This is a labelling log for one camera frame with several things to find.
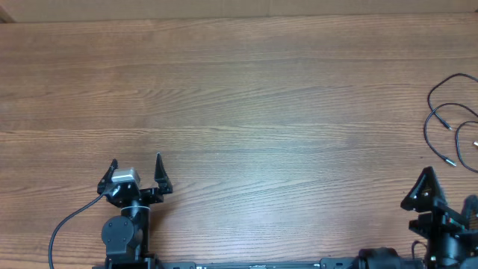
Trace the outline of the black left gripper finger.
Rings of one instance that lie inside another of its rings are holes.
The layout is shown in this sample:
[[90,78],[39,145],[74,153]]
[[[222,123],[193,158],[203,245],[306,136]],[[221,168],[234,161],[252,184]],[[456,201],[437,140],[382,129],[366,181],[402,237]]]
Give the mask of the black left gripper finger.
[[158,189],[162,194],[171,194],[173,192],[173,186],[164,168],[164,163],[159,152],[156,154],[154,180],[158,183]]
[[104,176],[100,179],[98,185],[97,185],[97,193],[98,194],[103,194],[108,186],[108,184],[112,183],[112,177],[115,169],[118,168],[118,162],[114,158],[108,167],[107,172],[104,174]]

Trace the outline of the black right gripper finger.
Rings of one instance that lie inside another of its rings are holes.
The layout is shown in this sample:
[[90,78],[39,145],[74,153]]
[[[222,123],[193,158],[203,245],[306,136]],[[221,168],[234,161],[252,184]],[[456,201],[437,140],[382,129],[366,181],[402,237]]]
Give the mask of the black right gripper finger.
[[470,223],[471,218],[477,214],[477,204],[477,195],[470,195],[464,200],[461,216],[463,216],[468,223]]
[[447,205],[444,191],[433,167],[425,167],[400,207],[406,211],[427,212],[439,205]]

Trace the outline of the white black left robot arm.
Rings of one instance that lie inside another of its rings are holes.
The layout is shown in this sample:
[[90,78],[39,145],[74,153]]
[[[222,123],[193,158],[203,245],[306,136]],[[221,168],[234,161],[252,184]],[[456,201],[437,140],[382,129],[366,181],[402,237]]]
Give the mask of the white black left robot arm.
[[158,255],[149,251],[150,206],[164,201],[173,186],[164,169],[161,155],[155,160],[153,188],[140,188],[140,176],[133,168],[120,169],[117,160],[99,181],[97,193],[120,209],[119,215],[107,220],[102,227],[106,248],[106,268],[150,268],[163,265]]

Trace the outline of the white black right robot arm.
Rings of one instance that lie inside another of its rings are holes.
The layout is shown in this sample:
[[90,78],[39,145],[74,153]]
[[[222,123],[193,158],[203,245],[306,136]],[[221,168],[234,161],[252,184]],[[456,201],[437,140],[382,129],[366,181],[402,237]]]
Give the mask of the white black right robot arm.
[[477,269],[477,196],[470,195],[457,212],[447,204],[432,167],[425,167],[400,207],[419,215],[409,230],[426,239],[422,259],[405,259],[391,248],[363,249],[353,261],[358,269],[464,268]]

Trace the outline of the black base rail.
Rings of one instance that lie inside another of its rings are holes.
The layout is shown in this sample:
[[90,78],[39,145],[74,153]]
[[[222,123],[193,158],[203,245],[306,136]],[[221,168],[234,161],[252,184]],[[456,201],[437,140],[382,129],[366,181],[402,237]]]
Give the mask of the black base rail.
[[148,262],[139,264],[93,266],[100,268],[159,268],[159,269],[366,269],[367,262],[356,258],[322,258],[320,261],[307,262],[226,262],[226,263],[195,263],[195,262],[160,262],[150,265]]

